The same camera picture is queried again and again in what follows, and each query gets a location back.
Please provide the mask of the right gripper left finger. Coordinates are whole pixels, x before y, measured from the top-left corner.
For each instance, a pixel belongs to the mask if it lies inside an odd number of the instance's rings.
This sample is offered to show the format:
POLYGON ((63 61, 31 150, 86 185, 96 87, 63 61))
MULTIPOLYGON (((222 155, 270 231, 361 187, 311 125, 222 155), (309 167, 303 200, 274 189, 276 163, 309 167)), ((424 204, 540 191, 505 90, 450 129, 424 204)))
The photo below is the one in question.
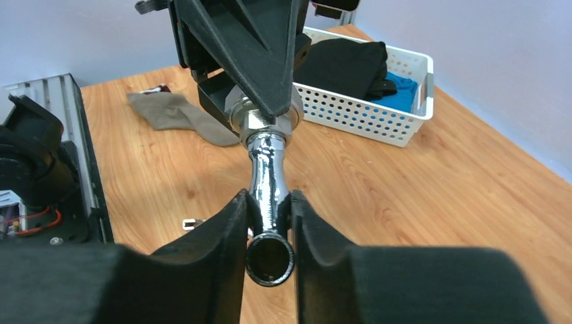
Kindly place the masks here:
POLYGON ((150 255, 120 244, 1 245, 2 323, 238 323, 249 196, 150 255))

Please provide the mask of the grey-brown sock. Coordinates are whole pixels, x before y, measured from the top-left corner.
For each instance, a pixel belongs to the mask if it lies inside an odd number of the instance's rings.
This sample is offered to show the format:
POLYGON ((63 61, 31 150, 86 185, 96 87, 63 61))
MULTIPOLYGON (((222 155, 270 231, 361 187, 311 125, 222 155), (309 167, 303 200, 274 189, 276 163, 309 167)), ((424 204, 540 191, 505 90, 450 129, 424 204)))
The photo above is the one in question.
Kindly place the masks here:
POLYGON ((132 109, 154 130, 193 130, 215 146, 233 146, 239 138, 213 116, 189 103, 177 93, 154 92, 126 94, 132 109))

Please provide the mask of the steel threaded pipe fitting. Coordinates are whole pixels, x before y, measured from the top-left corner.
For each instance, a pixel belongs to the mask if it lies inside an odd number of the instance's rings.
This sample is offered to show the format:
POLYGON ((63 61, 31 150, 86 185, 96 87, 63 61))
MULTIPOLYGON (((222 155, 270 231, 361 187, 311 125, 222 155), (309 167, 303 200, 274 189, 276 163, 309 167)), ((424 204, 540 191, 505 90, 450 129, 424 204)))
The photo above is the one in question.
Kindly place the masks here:
POLYGON ((304 104, 297 88, 292 85, 291 103, 285 113, 278 116, 265 116, 262 111, 244 94, 239 86, 234 86, 226 96, 225 117, 231 129, 239 134, 244 146, 248 138, 257 133, 273 133, 281 136, 287 146, 292 132, 304 118, 304 104))

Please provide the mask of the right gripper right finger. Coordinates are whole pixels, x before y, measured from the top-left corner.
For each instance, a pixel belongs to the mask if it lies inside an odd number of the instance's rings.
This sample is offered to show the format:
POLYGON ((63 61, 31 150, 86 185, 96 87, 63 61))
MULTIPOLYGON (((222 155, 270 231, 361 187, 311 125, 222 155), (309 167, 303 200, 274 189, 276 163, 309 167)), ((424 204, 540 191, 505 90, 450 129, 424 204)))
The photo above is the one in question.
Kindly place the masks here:
POLYGON ((547 323, 516 262, 492 248, 360 246, 291 194, 299 323, 547 323))

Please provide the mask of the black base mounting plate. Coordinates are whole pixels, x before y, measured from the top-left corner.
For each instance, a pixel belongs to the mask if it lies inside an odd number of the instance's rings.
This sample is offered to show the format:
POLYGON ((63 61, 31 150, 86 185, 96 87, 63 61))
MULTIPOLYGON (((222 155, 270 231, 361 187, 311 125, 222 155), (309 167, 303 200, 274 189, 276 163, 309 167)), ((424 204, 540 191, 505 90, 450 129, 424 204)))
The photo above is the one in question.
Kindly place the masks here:
POLYGON ((63 201, 37 211, 15 193, 1 191, 2 244, 114 243, 111 222, 96 165, 71 141, 64 141, 61 157, 74 167, 77 184, 63 201))

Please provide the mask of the black cloth in basket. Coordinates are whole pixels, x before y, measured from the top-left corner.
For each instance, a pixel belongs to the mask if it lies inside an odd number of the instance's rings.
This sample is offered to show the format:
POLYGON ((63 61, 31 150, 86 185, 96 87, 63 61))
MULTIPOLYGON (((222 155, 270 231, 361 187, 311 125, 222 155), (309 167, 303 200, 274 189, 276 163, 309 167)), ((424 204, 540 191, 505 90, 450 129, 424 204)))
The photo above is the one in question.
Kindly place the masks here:
POLYGON ((323 40, 310 47, 293 79, 314 88, 375 101, 397 94, 396 84, 388 79, 387 59, 382 41, 323 40))

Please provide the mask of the white plastic basket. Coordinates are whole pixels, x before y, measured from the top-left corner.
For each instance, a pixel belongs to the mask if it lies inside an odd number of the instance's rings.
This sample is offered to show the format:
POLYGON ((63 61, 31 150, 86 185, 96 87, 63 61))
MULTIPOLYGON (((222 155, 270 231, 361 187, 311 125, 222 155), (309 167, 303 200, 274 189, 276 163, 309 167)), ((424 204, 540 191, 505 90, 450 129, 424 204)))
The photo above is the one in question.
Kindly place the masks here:
MULTIPOLYGON (((304 28, 304 34, 310 37, 311 46, 335 38, 373 42, 309 27, 304 28)), ((389 45, 386 48, 388 72, 418 83, 411 113, 295 82, 304 103, 305 120, 394 146, 406 146, 433 116, 433 60, 423 53, 389 45)))

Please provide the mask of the blue cloth in basket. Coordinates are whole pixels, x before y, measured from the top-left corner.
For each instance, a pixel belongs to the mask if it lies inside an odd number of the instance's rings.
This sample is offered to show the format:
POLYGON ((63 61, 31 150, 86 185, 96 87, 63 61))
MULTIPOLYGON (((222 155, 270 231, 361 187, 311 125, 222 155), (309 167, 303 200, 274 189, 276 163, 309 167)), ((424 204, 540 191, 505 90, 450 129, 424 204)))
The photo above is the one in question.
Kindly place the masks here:
POLYGON ((418 83, 410 78, 402 78, 391 72, 387 73, 386 80, 395 85, 393 94, 384 95, 381 99, 372 102, 377 105, 411 113, 418 83))

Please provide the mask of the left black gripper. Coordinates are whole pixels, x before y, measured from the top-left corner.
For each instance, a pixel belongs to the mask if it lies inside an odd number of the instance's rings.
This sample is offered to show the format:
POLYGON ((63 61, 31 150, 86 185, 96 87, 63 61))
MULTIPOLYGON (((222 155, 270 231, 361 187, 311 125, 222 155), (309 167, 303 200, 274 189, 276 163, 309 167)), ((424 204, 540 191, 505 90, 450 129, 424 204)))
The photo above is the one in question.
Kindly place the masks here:
POLYGON ((291 103, 299 1, 136 1, 167 9, 177 58, 198 83, 202 108, 238 136, 250 99, 267 116, 291 103), (220 73, 208 77, 220 68, 220 73))

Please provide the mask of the chrome water faucet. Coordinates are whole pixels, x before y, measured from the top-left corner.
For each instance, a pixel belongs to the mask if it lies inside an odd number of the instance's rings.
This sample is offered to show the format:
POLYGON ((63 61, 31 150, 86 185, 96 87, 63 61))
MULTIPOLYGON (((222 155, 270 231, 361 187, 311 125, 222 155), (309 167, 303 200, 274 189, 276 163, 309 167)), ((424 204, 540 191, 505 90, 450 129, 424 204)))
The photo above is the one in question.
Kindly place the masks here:
POLYGON ((282 136, 270 132, 259 132, 247 141, 252 162, 249 195, 257 209, 252 215, 253 237, 246 250, 246 271, 264 287, 284 283, 295 264, 288 241, 291 198, 283 167, 286 147, 282 136))

